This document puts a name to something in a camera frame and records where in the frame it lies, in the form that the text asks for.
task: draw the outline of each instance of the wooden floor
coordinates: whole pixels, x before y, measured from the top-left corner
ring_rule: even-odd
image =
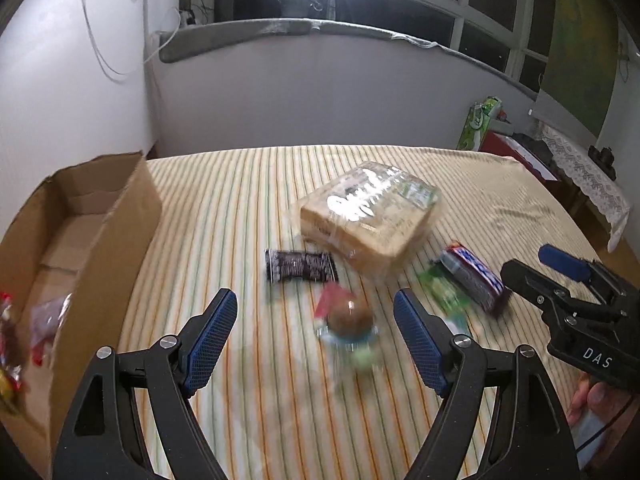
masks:
[[[624,238],[620,240],[620,243],[612,253],[607,252],[609,232],[587,207],[580,209],[576,215],[575,222],[598,253],[602,263],[625,278],[629,283],[640,288],[640,264],[626,240]]]

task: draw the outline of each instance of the candy wrapper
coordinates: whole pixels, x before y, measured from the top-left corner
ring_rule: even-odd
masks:
[[[471,306],[468,296],[448,275],[442,264],[435,263],[418,276],[444,314],[444,322],[453,334],[471,336],[466,311]]]
[[[333,374],[371,370],[380,361],[378,327],[369,305],[337,283],[322,290],[314,313],[316,334],[333,351]]]
[[[15,400],[22,386],[23,356],[12,319],[12,298],[0,292],[0,404],[15,411]]]
[[[331,253],[305,253],[303,251],[264,251],[267,280],[286,282],[337,282],[338,271]]]
[[[38,304],[31,309],[31,360],[42,366],[45,348],[51,344],[65,318],[71,294]]]
[[[475,254],[454,242],[442,251],[440,262],[486,314],[500,316],[511,291]]]
[[[337,251],[357,271],[385,279],[423,244],[440,202],[436,187],[369,161],[299,200],[291,215],[303,237]]]

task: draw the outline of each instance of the cardboard box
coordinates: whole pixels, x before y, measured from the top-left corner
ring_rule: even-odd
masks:
[[[30,356],[30,311],[72,294],[50,355],[27,362],[19,415],[0,411],[12,439],[43,477],[66,412],[100,346],[120,331],[161,202],[140,153],[100,156],[55,173],[22,206],[0,244],[0,290],[14,300],[14,320]]]

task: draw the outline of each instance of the bed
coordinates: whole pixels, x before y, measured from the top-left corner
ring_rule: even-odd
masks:
[[[364,160],[407,170],[440,187],[446,202],[428,242],[396,280],[370,283],[338,259],[340,282],[363,294],[381,331],[382,366],[341,384],[312,317],[321,285],[267,284],[265,248],[302,250],[286,215],[306,193]],[[193,410],[230,479],[402,479],[439,407],[419,379],[392,315],[392,297],[411,287],[428,312],[437,305],[417,275],[459,240],[493,270],[519,258],[589,293],[537,261],[551,243],[577,256],[596,254],[574,221],[519,162],[487,153],[397,146],[299,146],[229,150],[149,162],[163,211],[140,270],[119,351],[147,348],[201,313],[220,287],[238,296],[238,320]],[[546,352],[540,311],[514,295],[499,320],[470,314],[482,346],[540,355],[564,407],[574,368]],[[462,474],[475,472],[494,393],[487,389]],[[156,472],[171,476],[148,400],[141,420]]]

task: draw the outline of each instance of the green snack package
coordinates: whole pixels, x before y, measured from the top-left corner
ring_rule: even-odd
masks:
[[[501,108],[502,101],[497,97],[488,97],[484,102],[472,106],[466,116],[457,150],[477,152],[489,129],[489,121],[498,116]]]
[[[466,310],[471,304],[468,296],[446,275],[442,264],[433,264],[418,276],[420,284],[431,294],[442,309],[449,329],[454,333],[470,335]]]

